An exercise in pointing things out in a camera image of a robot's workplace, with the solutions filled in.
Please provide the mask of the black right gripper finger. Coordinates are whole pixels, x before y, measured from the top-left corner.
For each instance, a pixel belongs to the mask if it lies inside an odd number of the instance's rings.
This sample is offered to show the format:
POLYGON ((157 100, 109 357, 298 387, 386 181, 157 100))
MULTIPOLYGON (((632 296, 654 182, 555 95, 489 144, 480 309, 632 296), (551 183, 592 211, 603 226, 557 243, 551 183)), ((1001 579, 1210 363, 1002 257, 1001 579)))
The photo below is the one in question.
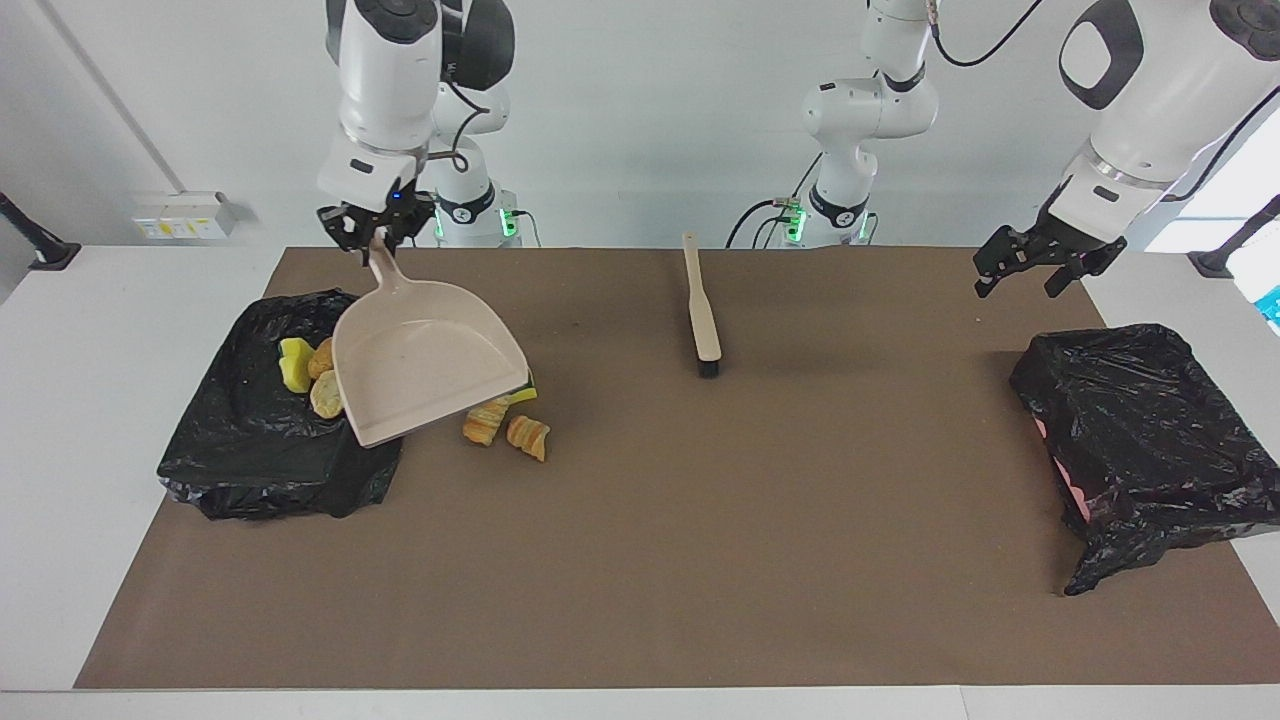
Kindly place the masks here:
POLYGON ((385 210, 385 246, 397 251, 403 243, 416 246, 416 238, 434 218, 431 195, 393 195, 385 210))
POLYGON ((369 264, 369 211, 353 205, 319 208, 317 219, 325 233, 343 252, 358 252, 369 264))

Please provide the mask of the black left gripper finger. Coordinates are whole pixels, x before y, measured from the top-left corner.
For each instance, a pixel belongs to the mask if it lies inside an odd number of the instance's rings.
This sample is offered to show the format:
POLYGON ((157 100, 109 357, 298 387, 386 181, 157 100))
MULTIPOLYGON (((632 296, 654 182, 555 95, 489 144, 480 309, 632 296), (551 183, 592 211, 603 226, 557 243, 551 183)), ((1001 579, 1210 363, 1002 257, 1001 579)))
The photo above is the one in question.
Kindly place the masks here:
POLYGON ((974 254, 977 296, 987 299, 1002 279, 1037 266, 1039 255, 1037 233, 1001 225, 974 254))
POLYGON ((1044 282, 1044 293, 1050 299, 1059 297, 1068 287, 1087 277, 1102 275, 1128 247, 1125 240, 1116 240, 1089 251, 1066 251, 1059 268, 1044 282))

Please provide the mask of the yellow wavy sponge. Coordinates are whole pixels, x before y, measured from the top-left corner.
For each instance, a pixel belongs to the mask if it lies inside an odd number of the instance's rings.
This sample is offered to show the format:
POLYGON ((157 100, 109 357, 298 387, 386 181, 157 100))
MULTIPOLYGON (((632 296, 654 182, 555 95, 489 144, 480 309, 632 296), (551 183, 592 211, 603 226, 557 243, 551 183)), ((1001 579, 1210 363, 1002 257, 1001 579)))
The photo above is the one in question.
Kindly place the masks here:
POLYGON ((314 347, 303 338, 287 337, 279 341, 276 350, 283 386, 294 395, 306 395, 310 392, 314 379, 310 375, 308 368, 314 356, 314 347))

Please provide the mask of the beige plastic dustpan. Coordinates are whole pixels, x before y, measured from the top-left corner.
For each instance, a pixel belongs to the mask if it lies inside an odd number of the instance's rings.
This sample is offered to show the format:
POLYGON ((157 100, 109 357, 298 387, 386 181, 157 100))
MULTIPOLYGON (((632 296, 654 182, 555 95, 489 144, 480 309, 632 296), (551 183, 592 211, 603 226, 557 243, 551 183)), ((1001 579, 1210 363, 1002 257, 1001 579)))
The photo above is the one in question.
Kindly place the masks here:
POLYGON ((513 392, 531 380, 525 352, 474 292, 408 278, 379 229, 367 247, 376 286, 335 324, 333 360, 346 418, 364 448, 513 392))

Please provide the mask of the striped toy croissant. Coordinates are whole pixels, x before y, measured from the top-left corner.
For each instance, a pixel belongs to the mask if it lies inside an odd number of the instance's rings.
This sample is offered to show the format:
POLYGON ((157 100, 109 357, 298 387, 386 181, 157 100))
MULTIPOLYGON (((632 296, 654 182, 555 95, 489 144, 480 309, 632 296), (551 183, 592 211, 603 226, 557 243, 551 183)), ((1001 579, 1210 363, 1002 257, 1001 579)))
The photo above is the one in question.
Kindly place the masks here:
POLYGON ((513 416, 506 429, 507 442, 539 462, 547 460, 550 427, 526 415, 513 416))
POLYGON ((507 397, 492 398, 471 407, 463 420, 462 437, 474 445, 490 447, 503 427, 508 409, 507 397))

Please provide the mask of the beige brush black bristles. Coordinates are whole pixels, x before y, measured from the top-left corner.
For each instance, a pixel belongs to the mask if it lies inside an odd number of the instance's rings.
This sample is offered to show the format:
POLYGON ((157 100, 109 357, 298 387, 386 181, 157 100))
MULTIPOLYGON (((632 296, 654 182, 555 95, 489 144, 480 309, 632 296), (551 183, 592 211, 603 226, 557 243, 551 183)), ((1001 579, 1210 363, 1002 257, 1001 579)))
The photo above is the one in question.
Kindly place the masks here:
POLYGON ((701 277, 698 237, 682 236, 682 252, 687 278, 687 314, 698 357, 700 378, 717 378, 721 372, 722 348, 716 316, 701 277))

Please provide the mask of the left black trash bag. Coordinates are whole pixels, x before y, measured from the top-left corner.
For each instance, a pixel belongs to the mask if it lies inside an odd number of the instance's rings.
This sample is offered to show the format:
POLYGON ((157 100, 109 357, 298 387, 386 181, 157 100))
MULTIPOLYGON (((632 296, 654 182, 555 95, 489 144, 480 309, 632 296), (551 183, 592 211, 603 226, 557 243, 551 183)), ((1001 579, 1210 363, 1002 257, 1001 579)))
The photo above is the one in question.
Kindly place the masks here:
POLYGON ((1009 384, 1083 543, 1065 594, 1174 550, 1280 532, 1280 464, 1166 325, 1038 334, 1009 384))

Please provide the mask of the bin with black bag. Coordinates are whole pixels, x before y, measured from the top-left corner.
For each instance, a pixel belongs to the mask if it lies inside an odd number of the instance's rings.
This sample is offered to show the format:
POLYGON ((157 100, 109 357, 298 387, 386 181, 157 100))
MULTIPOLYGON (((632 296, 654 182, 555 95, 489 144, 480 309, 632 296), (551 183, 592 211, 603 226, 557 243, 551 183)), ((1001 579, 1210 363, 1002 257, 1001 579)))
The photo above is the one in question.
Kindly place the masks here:
POLYGON ((347 518, 380 503, 402 442, 365 448, 342 416, 323 419, 291 392, 283 340, 329 337, 355 296, 340 290, 261 299, 230 327, 157 465, 170 497, 212 520, 347 518))

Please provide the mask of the black clamp stand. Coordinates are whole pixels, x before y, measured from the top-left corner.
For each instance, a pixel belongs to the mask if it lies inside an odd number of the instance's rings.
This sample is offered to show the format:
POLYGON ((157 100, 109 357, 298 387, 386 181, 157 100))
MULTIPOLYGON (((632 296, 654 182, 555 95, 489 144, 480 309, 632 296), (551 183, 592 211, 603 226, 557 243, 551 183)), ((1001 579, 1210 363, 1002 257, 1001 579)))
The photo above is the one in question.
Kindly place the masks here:
POLYGON ((27 217, 4 192, 0 192, 0 217, 33 246, 36 259, 29 264, 32 272, 65 270, 83 249, 82 243, 63 241, 27 217))
POLYGON ((1231 255, 1245 247, 1266 225, 1280 217, 1280 193, 1275 195, 1262 209, 1248 218, 1236 232, 1219 247, 1210 251, 1193 251, 1187 255, 1189 263, 1201 277, 1210 279, 1233 279, 1228 269, 1231 255))

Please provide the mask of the brown table mat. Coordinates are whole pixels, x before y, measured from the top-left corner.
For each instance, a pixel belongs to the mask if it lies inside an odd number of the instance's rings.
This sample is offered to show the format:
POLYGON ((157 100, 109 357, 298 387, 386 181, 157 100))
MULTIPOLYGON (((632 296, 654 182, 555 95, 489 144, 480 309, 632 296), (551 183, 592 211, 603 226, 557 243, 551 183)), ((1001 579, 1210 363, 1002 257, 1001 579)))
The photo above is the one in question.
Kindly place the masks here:
POLYGON ((1009 374, 1101 319, 966 249, 707 251, 698 375, 676 251, 412 250, 485 299, 545 461, 449 419, 383 503, 210 521, 166 501, 79 688, 1280 683, 1230 544, 1065 597, 1080 546, 1009 374))

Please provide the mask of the white wall socket box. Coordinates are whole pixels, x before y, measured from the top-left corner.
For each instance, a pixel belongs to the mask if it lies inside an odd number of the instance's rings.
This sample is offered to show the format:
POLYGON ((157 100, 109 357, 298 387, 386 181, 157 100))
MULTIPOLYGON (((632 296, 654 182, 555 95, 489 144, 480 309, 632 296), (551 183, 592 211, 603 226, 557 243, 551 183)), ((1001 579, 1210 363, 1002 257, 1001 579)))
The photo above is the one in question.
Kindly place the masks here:
POLYGON ((131 223, 152 241, 223 241, 238 224, 236 210, 218 191, 138 196, 131 223))

